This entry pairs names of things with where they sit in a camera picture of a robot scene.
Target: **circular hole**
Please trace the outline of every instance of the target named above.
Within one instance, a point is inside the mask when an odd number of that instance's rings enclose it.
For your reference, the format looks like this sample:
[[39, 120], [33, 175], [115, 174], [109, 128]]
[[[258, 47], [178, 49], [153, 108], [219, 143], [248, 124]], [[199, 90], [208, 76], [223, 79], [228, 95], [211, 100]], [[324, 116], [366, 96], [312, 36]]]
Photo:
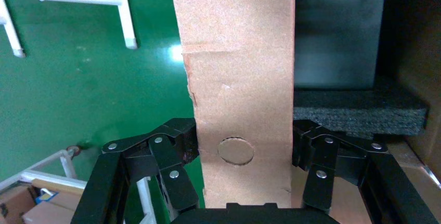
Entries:
[[225, 162], [234, 165], [246, 165], [254, 157], [254, 149], [250, 143], [240, 137], [229, 137], [217, 146], [217, 153]]

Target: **screw head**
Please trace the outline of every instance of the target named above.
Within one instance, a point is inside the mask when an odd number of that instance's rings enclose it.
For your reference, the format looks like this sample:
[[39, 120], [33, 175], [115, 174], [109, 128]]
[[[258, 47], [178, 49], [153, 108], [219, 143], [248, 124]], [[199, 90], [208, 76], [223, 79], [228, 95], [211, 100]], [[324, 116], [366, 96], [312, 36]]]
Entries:
[[174, 170], [172, 172], [170, 172], [170, 178], [177, 178], [179, 176], [179, 172], [177, 170]]
[[317, 172], [316, 172], [316, 175], [319, 177], [319, 178], [322, 178], [322, 179], [325, 179], [328, 175], [326, 175], [326, 172], [324, 172], [323, 170], [318, 170]]
[[117, 145], [116, 143], [111, 143], [107, 148], [108, 148], [109, 150], [113, 150], [113, 149], [115, 149], [117, 146], [118, 146], [118, 145]]
[[371, 146], [372, 146], [374, 149], [376, 149], [376, 150], [381, 150], [381, 145], [379, 145], [379, 144], [376, 143], [376, 142], [373, 142], [373, 143], [371, 144]]

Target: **cardboard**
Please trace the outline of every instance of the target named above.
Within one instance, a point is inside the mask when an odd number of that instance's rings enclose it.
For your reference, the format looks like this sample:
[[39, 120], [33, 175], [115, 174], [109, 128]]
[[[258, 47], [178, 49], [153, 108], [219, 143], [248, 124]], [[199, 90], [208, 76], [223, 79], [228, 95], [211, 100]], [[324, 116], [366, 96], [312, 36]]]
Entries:
[[74, 211], [48, 202], [41, 202], [25, 215], [25, 224], [69, 224]]
[[22, 215], [32, 209], [35, 202], [30, 186], [16, 186], [0, 194], [0, 223], [22, 224]]
[[206, 207], [290, 207], [294, 0], [173, 2]]
[[49, 202], [51, 204], [75, 211], [78, 203], [80, 202], [80, 199], [80, 195], [59, 192], [57, 195], [54, 196], [54, 198], [50, 199]]

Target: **black foam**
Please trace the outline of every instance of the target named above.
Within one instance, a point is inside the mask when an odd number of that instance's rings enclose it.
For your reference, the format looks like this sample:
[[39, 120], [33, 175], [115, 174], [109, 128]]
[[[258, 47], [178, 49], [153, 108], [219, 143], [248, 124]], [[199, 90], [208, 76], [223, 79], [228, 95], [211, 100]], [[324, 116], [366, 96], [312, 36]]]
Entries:
[[417, 135], [426, 114], [423, 101], [383, 77], [372, 90], [294, 92], [294, 119], [309, 119], [333, 131]]

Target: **green wall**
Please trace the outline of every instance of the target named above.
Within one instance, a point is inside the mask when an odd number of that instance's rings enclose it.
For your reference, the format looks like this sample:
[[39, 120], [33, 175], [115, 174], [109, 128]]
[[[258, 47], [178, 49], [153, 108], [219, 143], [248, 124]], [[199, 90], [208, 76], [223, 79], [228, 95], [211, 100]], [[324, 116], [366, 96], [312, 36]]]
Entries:
[[[193, 116], [172, 0], [129, 0], [138, 50], [125, 47], [115, 6], [6, 2], [27, 57], [0, 29], [0, 180], [69, 145]], [[94, 162], [79, 159], [81, 179]]]

